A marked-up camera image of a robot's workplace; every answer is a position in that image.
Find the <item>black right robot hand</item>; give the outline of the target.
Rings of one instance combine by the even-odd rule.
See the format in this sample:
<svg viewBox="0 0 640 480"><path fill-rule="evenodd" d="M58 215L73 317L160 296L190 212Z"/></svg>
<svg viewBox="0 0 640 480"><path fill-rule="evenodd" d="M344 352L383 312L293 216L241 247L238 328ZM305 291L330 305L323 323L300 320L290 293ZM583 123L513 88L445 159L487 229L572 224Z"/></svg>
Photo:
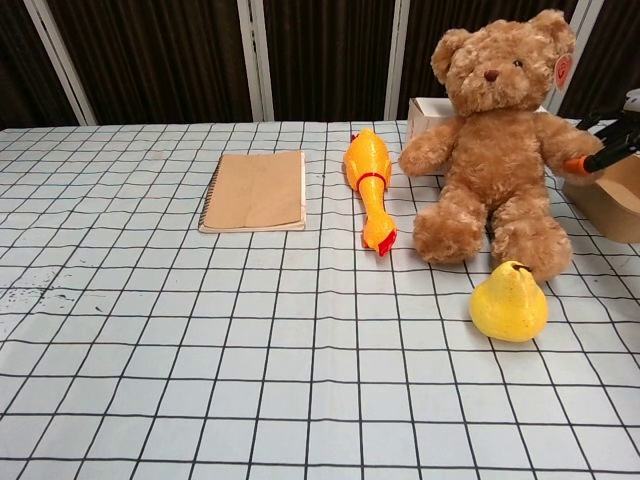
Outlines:
<svg viewBox="0 0 640 480"><path fill-rule="evenodd" d="M602 141L603 148L594 154L566 161L567 172L589 175L614 165L639 149L639 89L626 93L616 120L595 136Z"/></svg>

